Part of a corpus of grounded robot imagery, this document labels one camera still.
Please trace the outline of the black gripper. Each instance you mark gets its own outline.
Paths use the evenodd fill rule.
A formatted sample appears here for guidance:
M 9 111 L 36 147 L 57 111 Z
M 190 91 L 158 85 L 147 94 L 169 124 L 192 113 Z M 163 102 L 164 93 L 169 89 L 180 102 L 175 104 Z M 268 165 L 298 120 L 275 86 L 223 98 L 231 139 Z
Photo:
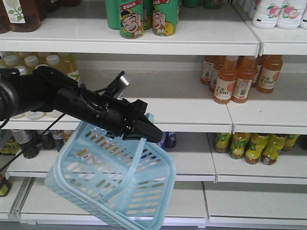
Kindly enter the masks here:
M 56 109 L 79 120 L 108 131 L 111 138 L 123 140 L 147 139 L 158 143 L 163 132 L 155 126 L 152 114 L 145 114 L 147 103 L 142 100 L 129 102 L 112 96 L 99 95 L 85 87 L 76 90 L 61 88 L 56 93 Z

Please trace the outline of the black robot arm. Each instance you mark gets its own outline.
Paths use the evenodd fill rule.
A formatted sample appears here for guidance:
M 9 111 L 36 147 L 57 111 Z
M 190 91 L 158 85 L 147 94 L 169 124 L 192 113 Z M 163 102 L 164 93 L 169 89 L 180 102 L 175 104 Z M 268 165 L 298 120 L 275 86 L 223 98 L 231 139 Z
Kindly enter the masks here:
M 63 72 L 40 66 L 21 75 L 17 68 L 0 70 L 0 120 L 19 114 L 57 110 L 107 131 L 124 140 L 146 138 L 157 143 L 162 131 L 145 116 L 147 103 L 120 99 L 130 81 L 122 71 L 104 89 L 91 91 Z

